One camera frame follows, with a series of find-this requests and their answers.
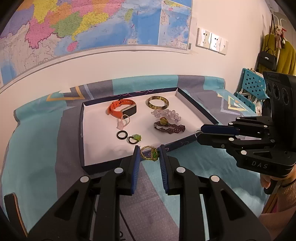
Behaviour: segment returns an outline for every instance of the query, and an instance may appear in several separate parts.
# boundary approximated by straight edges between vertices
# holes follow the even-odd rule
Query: wall switch panel
[[[210,49],[216,52],[219,52],[220,50],[220,42],[221,42],[221,38],[220,38],[220,42],[218,42],[218,39],[220,37],[218,35],[212,34],[211,35],[211,44],[210,44]]]
[[[211,35],[212,34],[209,31],[204,30],[202,28],[198,28],[195,46],[207,49],[210,48]]]
[[[227,51],[228,51],[228,41],[222,38],[221,39],[221,44],[220,44],[220,50],[219,50],[219,52],[221,54],[226,55],[227,54]]]

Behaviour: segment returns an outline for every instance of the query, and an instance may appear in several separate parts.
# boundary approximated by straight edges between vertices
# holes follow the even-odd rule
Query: handbag
[[[275,28],[275,24],[274,24],[274,15],[273,14],[272,14],[272,17],[271,17],[271,26],[270,26],[267,45],[266,45],[265,51],[262,51],[262,52],[259,53],[258,63],[265,66],[266,68],[270,69],[271,71],[276,71],[277,59],[276,59],[276,56],[275,56],[275,53],[276,53],[276,37],[275,37],[275,35],[274,35],[274,51],[272,49],[270,49],[270,48],[267,49],[269,39],[270,39],[270,35],[271,35],[272,24],[274,25],[274,33],[275,33],[276,28]]]

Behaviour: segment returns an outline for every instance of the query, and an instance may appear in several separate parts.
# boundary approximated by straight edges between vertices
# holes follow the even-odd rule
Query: orange smartwatch
[[[128,106],[120,111],[114,110],[123,104],[129,104],[130,106]],[[121,100],[114,101],[114,102],[112,102],[111,105],[109,105],[109,107],[107,109],[108,115],[111,114],[118,119],[121,119],[122,116],[123,116],[122,118],[125,119],[125,118],[127,118],[127,116],[132,116],[136,112],[137,112],[137,105],[136,105],[135,101],[130,100],[130,99],[121,99]]]

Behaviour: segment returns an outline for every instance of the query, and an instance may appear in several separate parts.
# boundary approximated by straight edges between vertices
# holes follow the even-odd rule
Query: yellow sweater
[[[266,35],[264,38],[262,51],[265,51],[266,49],[268,37],[269,37],[269,34]],[[267,48],[268,49],[270,48],[274,51],[274,35],[273,34],[270,35]],[[263,71],[271,71],[271,70],[259,64],[259,72],[262,74]],[[278,73],[283,73],[283,74],[290,74],[290,75],[296,74],[296,51],[288,41],[286,41],[285,48],[281,49],[276,71]]]

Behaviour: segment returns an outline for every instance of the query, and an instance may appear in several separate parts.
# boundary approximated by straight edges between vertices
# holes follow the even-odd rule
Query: green bead
[[[136,140],[136,141],[141,141],[141,136],[138,135],[138,134],[135,134],[135,135],[133,136],[133,139]]]

